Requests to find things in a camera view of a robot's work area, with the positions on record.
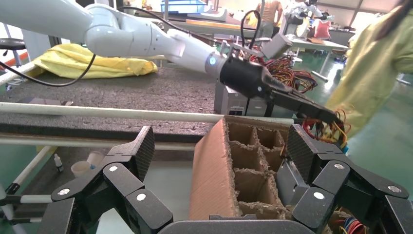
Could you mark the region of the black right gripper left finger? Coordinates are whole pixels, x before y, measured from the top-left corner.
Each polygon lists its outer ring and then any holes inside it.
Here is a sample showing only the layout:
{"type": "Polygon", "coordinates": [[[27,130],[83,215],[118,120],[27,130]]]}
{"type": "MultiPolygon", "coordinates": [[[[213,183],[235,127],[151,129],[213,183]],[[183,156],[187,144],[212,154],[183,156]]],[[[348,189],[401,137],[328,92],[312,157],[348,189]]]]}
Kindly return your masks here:
{"type": "Polygon", "coordinates": [[[39,233],[85,234],[111,209],[136,234],[160,232],[173,215],[143,183],[154,147],[153,129],[144,126],[135,140],[112,147],[94,169],[55,189],[39,233]]]}

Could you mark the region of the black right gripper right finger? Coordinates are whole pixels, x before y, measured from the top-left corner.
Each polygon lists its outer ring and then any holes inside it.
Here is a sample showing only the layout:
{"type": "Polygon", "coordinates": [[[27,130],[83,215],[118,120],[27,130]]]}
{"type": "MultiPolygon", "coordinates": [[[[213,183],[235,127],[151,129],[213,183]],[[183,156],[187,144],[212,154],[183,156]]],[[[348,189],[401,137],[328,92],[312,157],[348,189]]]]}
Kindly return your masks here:
{"type": "Polygon", "coordinates": [[[375,234],[410,234],[413,203],[401,185],[355,165],[334,145],[289,127],[277,172],[278,195],[292,219],[320,234],[336,207],[347,209],[375,234]]]}

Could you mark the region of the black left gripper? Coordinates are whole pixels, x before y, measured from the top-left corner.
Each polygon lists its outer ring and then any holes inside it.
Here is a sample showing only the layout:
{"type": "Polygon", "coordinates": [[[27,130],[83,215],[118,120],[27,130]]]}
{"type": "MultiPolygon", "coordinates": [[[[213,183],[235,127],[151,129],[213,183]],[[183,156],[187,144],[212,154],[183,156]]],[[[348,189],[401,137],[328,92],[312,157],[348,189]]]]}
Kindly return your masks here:
{"type": "Polygon", "coordinates": [[[270,104],[307,118],[321,120],[327,124],[341,125],[343,123],[335,112],[284,85],[260,64],[230,58],[221,68],[220,82],[247,98],[260,97],[270,104]]]}

